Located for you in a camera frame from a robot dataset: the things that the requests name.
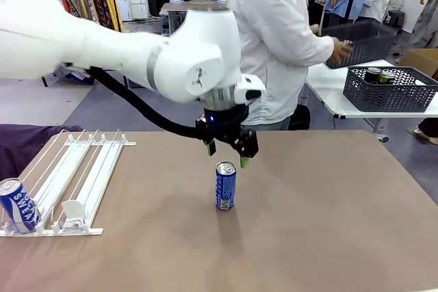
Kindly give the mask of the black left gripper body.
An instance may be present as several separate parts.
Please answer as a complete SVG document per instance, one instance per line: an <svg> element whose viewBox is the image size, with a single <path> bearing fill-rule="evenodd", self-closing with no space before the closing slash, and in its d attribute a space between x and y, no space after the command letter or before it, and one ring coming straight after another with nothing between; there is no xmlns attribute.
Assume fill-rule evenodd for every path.
<svg viewBox="0 0 438 292"><path fill-rule="evenodd" d="M195 127L205 144L213 140L229 144L240 138L241 123L247 116L247 105L236 105L224 111L204 109L204 114L196 119Z"/></svg>

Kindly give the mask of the person's right hand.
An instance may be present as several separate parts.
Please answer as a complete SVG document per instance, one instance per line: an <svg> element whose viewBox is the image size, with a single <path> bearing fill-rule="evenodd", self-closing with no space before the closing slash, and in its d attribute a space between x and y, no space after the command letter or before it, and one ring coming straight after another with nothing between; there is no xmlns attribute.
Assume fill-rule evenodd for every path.
<svg viewBox="0 0 438 292"><path fill-rule="evenodd" d="M331 62L340 64L344 59L348 59L350 57L353 47L349 44L344 44L336 37L332 37L331 39L333 40L333 52L329 59Z"/></svg>

